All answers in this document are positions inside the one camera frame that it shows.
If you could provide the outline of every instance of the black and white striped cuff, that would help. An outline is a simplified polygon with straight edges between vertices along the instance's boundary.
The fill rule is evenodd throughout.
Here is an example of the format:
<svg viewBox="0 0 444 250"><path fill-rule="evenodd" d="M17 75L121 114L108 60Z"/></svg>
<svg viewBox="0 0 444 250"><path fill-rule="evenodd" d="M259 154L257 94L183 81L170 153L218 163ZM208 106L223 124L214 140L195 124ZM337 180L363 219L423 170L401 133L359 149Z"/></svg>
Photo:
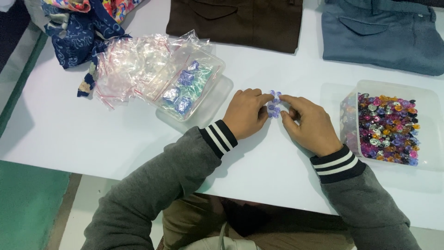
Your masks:
<svg viewBox="0 0 444 250"><path fill-rule="evenodd" d="M324 157L311 157L313 164L321 183L333 183L343 181L361 175L366 165L344 145L344 147Z"/></svg>
<svg viewBox="0 0 444 250"><path fill-rule="evenodd" d="M234 137L233 133L222 120L204 129L199 129L199 131L219 159L238 145L236 137Z"/></svg>

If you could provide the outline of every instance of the brown pants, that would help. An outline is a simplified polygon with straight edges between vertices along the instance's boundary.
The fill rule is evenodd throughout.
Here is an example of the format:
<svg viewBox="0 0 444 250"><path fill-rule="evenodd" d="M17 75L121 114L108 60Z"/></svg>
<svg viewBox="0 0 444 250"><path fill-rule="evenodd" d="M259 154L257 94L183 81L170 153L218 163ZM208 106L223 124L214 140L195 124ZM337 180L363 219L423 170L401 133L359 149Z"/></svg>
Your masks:
<svg viewBox="0 0 444 250"><path fill-rule="evenodd" d="M257 232L242 237L227 225L225 236L252 240L262 250L350 250L354 247L339 216L264 205L273 215ZM193 194L174 201L163 211L165 250L176 250L197 240L218 236L226 215L219 197Z"/></svg>

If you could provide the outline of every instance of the plastic container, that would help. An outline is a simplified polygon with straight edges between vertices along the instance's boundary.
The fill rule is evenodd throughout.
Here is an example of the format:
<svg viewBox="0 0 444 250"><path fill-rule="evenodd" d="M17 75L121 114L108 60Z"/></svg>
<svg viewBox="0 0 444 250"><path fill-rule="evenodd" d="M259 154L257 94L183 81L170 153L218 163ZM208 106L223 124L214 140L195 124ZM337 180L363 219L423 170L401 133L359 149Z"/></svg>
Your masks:
<svg viewBox="0 0 444 250"><path fill-rule="evenodd" d="M146 86L143 99L178 121L188 120L219 82L225 63L191 44L183 44Z"/></svg>
<svg viewBox="0 0 444 250"><path fill-rule="evenodd" d="M444 121L438 95L432 90L421 89L406 85L361 80L356 88L340 104L340 128L341 141L345 143L357 157L364 157L361 152L358 128L358 93L368 93L370 97L385 95L398 97L404 100L416 100L415 109L418 110L416 117L421 125L418 135L415 136L421 144L418 151L418 166L404 165L417 169L426 169L444 172L443 165L443 128ZM366 158L381 164L393 165L386 161Z"/></svg>

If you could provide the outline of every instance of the sleeve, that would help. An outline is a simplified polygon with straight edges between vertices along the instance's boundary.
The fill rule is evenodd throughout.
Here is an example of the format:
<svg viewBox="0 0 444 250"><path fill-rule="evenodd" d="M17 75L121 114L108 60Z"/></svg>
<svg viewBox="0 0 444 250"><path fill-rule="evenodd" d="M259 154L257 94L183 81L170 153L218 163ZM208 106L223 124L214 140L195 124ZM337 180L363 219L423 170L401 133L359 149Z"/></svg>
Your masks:
<svg viewBox="0 0 444 250"><path fill-rule="evenodd" d="M311 162L330 203L349 225L359 250L419 250L410 221L375 174L347 146Z"/></svg>
<svg viewBox="0 0 444 250"><path fill-rule="evenodd" d="M220 166L225 147L237 145L227 129L222 120L210 128L193 127L114 185L99 200L99 208L85 229L82 250L154 249L151 221L174 200L195 192Z"/></svg>

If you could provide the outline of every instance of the box of buttons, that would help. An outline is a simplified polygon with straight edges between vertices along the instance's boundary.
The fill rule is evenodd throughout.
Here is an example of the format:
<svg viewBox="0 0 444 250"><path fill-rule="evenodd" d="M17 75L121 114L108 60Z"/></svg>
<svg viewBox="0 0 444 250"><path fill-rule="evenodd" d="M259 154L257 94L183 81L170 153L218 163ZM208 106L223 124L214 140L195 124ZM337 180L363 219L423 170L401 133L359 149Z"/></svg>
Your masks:
<svg viewBox="0 0 444 250"><path fill-rule="evenodd" d="M444 172L444 121L432 90L361 80L340 104L340 129L358 157Z"/></svg>

